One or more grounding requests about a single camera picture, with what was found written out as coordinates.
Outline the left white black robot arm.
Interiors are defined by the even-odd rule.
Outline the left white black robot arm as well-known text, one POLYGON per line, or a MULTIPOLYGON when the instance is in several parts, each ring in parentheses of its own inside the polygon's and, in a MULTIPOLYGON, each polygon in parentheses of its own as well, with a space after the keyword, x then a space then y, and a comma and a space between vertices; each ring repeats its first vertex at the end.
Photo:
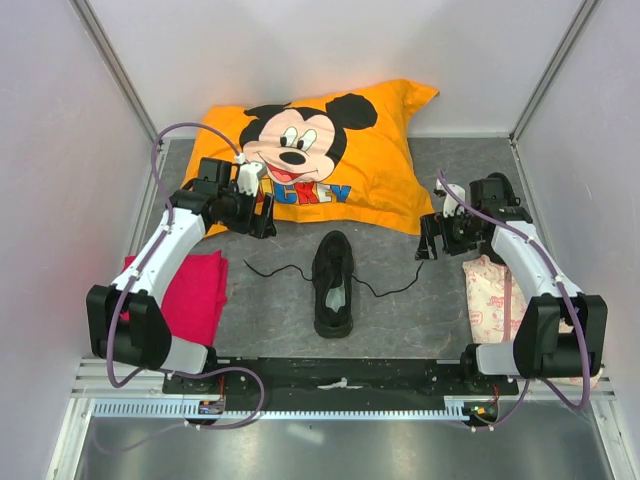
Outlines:
POLYGON ((173 335, 161 311, 166 291, 192 248, 214 225, 262 239, 275 235, 274 198, 259 192, 265 164, 204 159, 196 178, 175 191, 132 263, 86 297, 92 353, 110 363, 179 373, 198 393, 219 382, 214 352, 173 335))

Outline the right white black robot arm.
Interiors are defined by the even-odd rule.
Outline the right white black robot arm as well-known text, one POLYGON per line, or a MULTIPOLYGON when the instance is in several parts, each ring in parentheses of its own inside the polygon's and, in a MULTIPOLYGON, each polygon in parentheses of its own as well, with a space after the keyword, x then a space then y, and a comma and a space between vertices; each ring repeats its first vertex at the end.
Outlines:
POLYGON ((561 271, 508 178, 492 173, 467 188, 438 178, 434 192, 444 204, 420 220, 417 259, 480 250, 507 267, 526 303, 514 339, 466 348, 457 371, 460 386, 477 394, 494 376, 596 377, 602 369, 606 302, 584 293, 561 271))

